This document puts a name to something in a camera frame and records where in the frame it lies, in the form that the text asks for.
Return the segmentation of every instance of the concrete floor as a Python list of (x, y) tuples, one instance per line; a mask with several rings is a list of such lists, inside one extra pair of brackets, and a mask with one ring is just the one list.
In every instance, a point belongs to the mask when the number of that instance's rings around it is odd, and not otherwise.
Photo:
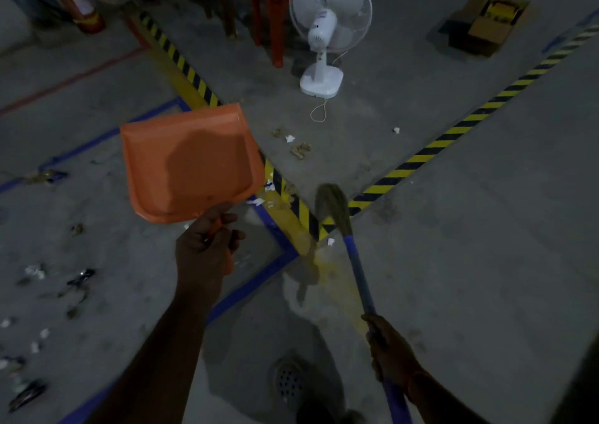
[[(310, 121), (316, 100), (297, 88), (309, 53), (290, 51), (286, 67), (275, 70), (241, 26), (244, 39), (228, 42), (219, 21), (207, 21), (186, 0), (150, 11), (221, 99), (242, 101), (258, 143), (310, 202), (325, 180), (350, 195), (363, 190), (538, 63), (547, 43), (596, 8), (595, 0), (533, 0), (540, 17), (482, 60), (446, 49), (435, 33), (466, 0), (373, 1), (371, 30), (342, 58), (346, 80), (323, 124)], [(0, 105), (138, 47), (120, 21), (94, 39), (66, 51), (3, 57), (2, 87), (12, 93)], [(82, 51), (92, 48), (97, 61), (89, 62)], [(577, 369), (585, 355), (584, 366), (595, 366), (599, 352), (588, 354), (599, 330), (599, 211), (591, 178), (598, 51), (599, 40), (590, 40), (355, 219), (379, 312), (426, 368), (497, 424), (544, 423), (554, 415), (555, 423), (581, 422), (576, 412), (584, 398), (596, 397), (596, 382), (579, 388), (589, 383), (589, 370)], [(43, 77), (31, 79), (27, 63), (45, 66)], [(62, 69), (68, 72), (58, 75)], [(145, 55), (129, 58), (0, 118), (0, 170), (8, 177), (27, 172), (173, 97)], [(399, 136), (390, 134), (394, 126)], [(270, 136), (277, 127), (311, 143), (311, 154), (297, 161)], [(0, 413), (0, 423), (55, 422), (108, 385), (173, 291), (173, 243), (182, 225), (148, 224), (133, 214), (119, 139), (63, 168), (71, 178), (56, 187), (0, 194), (0, 318), (18, 318), (0, 330), (0, 343), (3, 354), (27, 355), (26, 376), (51, 384), (23, 410)], [(253, 209), (237, 210), (250, 236), (226, 291), (281, 253)], [(88, 231), (72, 238), (68, 228), (77, 222)], [(370, 423), (389, 422), (350, 267), (335, 238), (316, 252), (318, 285), (307, 286), (313, 270), (297, 261), (211, 324), (185, 422), (293, 422), (272, 396), (269, 376), (289, 354), (305, 362), (335, 414), (354, 408)], [(23, 268), (39, 261), (49, 277), (16, 287)], [(68, 321), (64, 311), (74, 296), (40, 295), (83, 268), (98, 275), (82, 314)], [(46, 347), (29, 355), (29, 343), (46, 327)], [(575, 376), (585, 381), (567, 393)], [(0, 403), (11, 395), (2, 380)]]

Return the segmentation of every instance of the fan power cord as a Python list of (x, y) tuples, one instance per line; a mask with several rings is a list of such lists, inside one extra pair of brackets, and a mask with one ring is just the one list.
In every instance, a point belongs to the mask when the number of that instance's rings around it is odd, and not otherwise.
[[(344, 53), (342, 53), (342, 54), (341, 54), (339, 57), (335, 58), (335, 59), (333, 60), (333, 63), (331, 63), (331, 66), (333, 66), (337, 60), (339, 60), (341, 57), (343, 57), (343, 56), (344, 56), (346, 53), (348, 53), (348, 52), (349, 52), (349, 51), (348, 51), (348, 50), (346, 50), (346, 51), (345, 51)], [(326, 99), (326, 98), (323, 98), (323, 99), (325, 100), (325, 102), (324, 102), (324, 103), (322, 103), (322, 104), (320, 104), (320, 105), (317, 105), (317, 106), (316, 106), (314, 109), (312, 109), (312, 112), (310, 112), (310, 119), (311, 119), (313, 122), (316, 122), (316, 123), (322, 123), (323, 121), (325, 121), (325, 120), (326, 120), (326, 102), (328, 101), (328, 99)], [(318, 109), (319, 107), (322, 107), (322, 110), (324, 110), (324, 112), (325, 112), (325, 117), (324, 117), (323, 119), (321, 119), (321, 120), (317, 120), (316, 118), (314, 118), (314, 117), (312, 116), (312, 114), (314, 113), (314, 111), (315, 111), (316, 109)]]

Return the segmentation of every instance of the broom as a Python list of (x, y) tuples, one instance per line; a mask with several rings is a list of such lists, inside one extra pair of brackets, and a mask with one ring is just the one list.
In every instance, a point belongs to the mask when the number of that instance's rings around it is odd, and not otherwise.
[[(360, 262), (358, 248), (353, 239), (352, 223), (349, 220), (348, 199), (339, 186), (327, 183), (320, 185), (318, 188), (316, 206), (317, 208), (325, 207), (335, 221), (335, 225), (341, 231), (345, 247), (348, 250), (349, 260), (352, 263), (353, 275), (356, 278), (356, 285), (358, 286), (364, 312), (376, 315), (376, 308), (374, 307), (370, 288), (364, 275), (362, 262)], [(376, 326), (368, 324), (368, 329), (370, 334), (376, 337), (379, 343), (386, 345), (385, 338)], [(389, 404), (393, 424), (411, 424), (410, 411), (408, 410), (402, 391), (386, 378), (383, 378), (383, 387), (385, 388), (385, 395), (387, 396), (387, 403)]]

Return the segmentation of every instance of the orange dustpan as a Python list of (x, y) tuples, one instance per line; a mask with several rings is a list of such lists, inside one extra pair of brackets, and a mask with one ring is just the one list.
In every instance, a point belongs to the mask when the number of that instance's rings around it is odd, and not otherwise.
[(120, 134), (131, 204), (150, 222), (196, 219), (264, 184), (264, 164), (239, 104), (123, 125)]

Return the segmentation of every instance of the cardboard box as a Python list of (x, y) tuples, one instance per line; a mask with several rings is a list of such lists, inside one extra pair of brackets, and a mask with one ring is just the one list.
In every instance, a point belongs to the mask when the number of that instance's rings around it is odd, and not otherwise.
[(449, 44), (475, 55), (490, 57), (529, 14), (529, 2), (525, 0), (469, 0), (450, 17), (450, 22), (455, 25), (449, 34)]

